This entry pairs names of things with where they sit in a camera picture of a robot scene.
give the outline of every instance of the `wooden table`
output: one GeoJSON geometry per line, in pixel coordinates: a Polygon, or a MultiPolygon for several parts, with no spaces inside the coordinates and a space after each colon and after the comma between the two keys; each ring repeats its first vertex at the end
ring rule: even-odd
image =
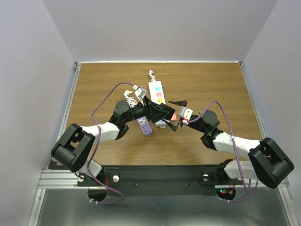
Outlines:
{"type": "MultiPolygon", "coordinates": [[[[162,82],[166,101],[186,99],[195,113],[202,112],[211,100],[218,100],[232,124],[234,135],[261,139],[239,64],[155,63],[155,64],[82,64],[69,113],[67,126],[77,123],[93,125],[92,111],[110,90],[121,81],[148,88],[149,69],[154,70],[162,82]]],[[[100,123],[111,117],[115,104],[123,100],[128,85],[119,86],[95,114],[100,123]]],[[[179,107],[169,104],[179,111],[179,107]]],[[[219,107],[219,129],[229,133],[228,125],[219,107]]],[[[145,137],[136,121],[128,123],[129,131],[119,140],[100,144],[94,157],[101,165],[166,165],[166,164],[218,164],[234,156],[207,149],[201,142],[202,133],[183,126],[176,132],[170,128],[152,126],[153,134],[145,137]]]]}

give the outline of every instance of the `white cable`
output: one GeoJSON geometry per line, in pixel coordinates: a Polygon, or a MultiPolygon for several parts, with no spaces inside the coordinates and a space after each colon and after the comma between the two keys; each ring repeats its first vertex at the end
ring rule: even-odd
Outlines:
{"type": "Polygon", "coordinates": [[[133,97],[129,97],[129,95],[132,93],[132,91],[126,90],[123,94],[125,99],[127,99],[128,104],[130,105],[130,108],[133,108],[135,105],[137,105],[137,101],[133,97]]]}
{"type": "Polygon", "coordinates": [[[154,71],[150,69],[149,76],[150,76],[150,81],[156,81],[156,76],[153,75],[154,71]]]}

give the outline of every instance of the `white wall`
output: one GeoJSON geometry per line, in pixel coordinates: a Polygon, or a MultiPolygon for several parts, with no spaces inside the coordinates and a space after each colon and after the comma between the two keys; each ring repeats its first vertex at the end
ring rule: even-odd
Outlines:
{"type": "Polygon", "coordinates": [[[44,0],[76,61],[240,61],[276,0],[44,0]]]}
{"type": "Polygon", "coordinates": [[[279,0],[242,64],[268,137],[295,164],[289,176],[301,216],[301,1],[279,0]]]}
{"type": "Polygon", "coordinates": [[[0,225],[24,226],[74,62],[41,0],[3,0],[0,30],[0,225]]]}

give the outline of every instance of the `metal frame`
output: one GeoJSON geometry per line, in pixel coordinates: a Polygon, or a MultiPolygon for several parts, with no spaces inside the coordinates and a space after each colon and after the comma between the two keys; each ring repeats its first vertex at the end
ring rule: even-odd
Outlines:
{"type": "MultiPolygon", "coordinates": [[[[73,77],[73,81],[72,81],[72,85],[71,85],[71,90],[69,93],[69,97],[68,97],[68,102],[66,105],[66,109],[64,112],[64,117],[63,117],[63,121],[60,127],[60,131],[58,133],[58,138],[61,137],[61,135],[63,134],[65,127],[66,127],[66,123],[68,120],[68,115],[70,112],[70,107],[72,104],[72,99],[73,99],[73,95],[74,95],[74,91],[75,91],[75,87],[77,84],[77,80],[79,77],[79,72],[80,72],[80,67],[82,63],[76,63],[76,70],[75,70],[75,74],[73,77]]],[[[180,62],[180,61],[100,61],[100,62],[92,62],[92,63],[213,63],[213,62],[180,62]]],[[[266,132],[263,126],[263,123],[261,121],[260,115],[257,112],[257,109],[254,105],[253,99],[251,97],[251,94],[248,90],[252,105],[253,105],[253,109],[256,115],[256,119],[258,121],[259,124],[259,128],[262,134],[262,137],[266,137],[266,132]]],[[[40,176],[40,181],[38,184],[38,190],[36,193],[36,197],[33,203],[33,207],[32,207],[32,211],[31,211],[31,215],[30,215],[30,219],[28,222],[28,226],[36,226],[38,223],[38,219],[39,219],[39,215],[40,215],[40,211],[42,208],[42,204],[43,204],[43,199],[44,199],[44,195],[45,195],[45,191],[46,189],[87,189],[88,187],[78,187],[77,186],[77,181],[78,178],[70,171],[68,170],[43,170],[41,172],[41,176],[40,176]]],[[[262,184],[261,182],[258,184],[259,187],[264,187],[265,185],[262,184]]],[[[105,189],[104,187],[89,187],[89,189],[105,189]]],[[[298,221],[298,217],[294,208],[294,204],[293,204],[293,200],[291,197],[291,193],[289,191],[289,182],[288,179],[284,180],[279,186],[278,186],[281,198],[282,198],[282,202],[284,204],[285,207],[285,211],[287,214],[287,217],[289,219],[289,222],[292,226],[299,226],[300,223],[298,221]]]]}

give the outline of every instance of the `electrical outlet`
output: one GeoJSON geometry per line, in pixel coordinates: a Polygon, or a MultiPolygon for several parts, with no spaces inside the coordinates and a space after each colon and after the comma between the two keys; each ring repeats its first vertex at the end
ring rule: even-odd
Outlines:
{"type": "Polygon", "coordinates": [[[141,118],[141,119],[139,120],[139,123],[140,123],[140,125],[146,124],[146,119],[145,119],[145,118],[141,118]]]}
{"type": "Polygon", "coordinates": [[[137,122],[144,135],[149,135],[152,133],[152,128],[151,128],[149,122],[147,121],[146,117],[137,119],[137,122]]]}

